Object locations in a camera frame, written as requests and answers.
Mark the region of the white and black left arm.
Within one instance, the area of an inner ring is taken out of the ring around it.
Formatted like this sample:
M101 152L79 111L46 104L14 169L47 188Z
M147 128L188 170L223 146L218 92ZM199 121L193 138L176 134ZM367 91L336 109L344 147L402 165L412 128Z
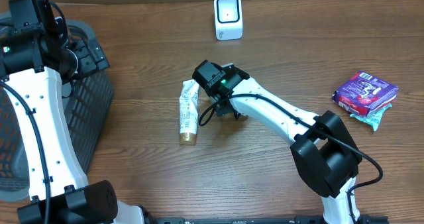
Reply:
M21 223L148 222L145 210L117 199L110 182L90 184L71 141L62 86L109 67L91 27L83 38L49 0L10 0L11 31L1 39L1 87L12 101L29 169L31 203Z

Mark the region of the purple Carefree pad pack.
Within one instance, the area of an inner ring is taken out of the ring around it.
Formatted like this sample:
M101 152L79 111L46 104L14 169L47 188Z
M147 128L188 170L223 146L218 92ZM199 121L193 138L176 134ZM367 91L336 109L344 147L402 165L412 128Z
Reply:
M332 100L348 112L367 117L396 97L398 86L363 70L335 90Z

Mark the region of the white barcode scanner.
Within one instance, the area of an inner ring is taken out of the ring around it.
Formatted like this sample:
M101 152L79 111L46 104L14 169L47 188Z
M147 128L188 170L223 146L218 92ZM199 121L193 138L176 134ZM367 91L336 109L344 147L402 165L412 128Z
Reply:
M237 40L243 35L242 0L214 0L217 40Z

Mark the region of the black rail at table edge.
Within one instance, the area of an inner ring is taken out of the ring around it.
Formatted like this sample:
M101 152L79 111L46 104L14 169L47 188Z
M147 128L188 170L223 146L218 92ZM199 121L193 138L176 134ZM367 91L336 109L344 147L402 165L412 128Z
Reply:
M259 219L184 219L182 217L157 218L157 224L325 224L321 216L301 215L294 218Z

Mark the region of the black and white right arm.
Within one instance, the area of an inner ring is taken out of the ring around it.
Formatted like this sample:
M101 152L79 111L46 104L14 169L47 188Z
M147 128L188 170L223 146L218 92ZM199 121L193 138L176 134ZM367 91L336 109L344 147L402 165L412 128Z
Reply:
M212 102L199 116L200 126L212 115L257 120L289 144L299 176L321 196L324 221L358 222L360 212L352 188L362 156L338 115L331 111L317 115L297 108L234 64L220 66L204 60L192 77Z

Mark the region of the white and gold tube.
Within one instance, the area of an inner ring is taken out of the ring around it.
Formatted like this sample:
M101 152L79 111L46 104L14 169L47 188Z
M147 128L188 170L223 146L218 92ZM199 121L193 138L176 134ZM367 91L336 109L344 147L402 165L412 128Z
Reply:
M198 128L199 84L195 80L183 82L180 94L180 144L195 145Z

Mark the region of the grey plastic mesh basket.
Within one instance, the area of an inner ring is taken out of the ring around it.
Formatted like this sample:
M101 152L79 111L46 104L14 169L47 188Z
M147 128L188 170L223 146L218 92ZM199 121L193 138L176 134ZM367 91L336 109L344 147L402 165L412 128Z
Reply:
M63 100L64 113L78 162L88 173L113 99L113 85L102 70L74 82L74 94ZM15 110L1 90L1 200L28 197L29 171Z

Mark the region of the teal snack packet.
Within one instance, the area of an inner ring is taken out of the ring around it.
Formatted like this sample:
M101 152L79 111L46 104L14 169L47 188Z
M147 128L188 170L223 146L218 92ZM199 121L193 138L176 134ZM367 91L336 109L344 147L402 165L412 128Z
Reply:
M391 103L388 103L387 105L385 105L384 107L382 107L381 109L368 114L366 117L361 117L359 115L355 115L355 114L350 114L350 117L354 117L355 119L366 123L367 125L370 125L373 129L373 131L377 131L378 127L380 126L381 120L382 120L382 116L385 113L385 111L389 108L392 107Z

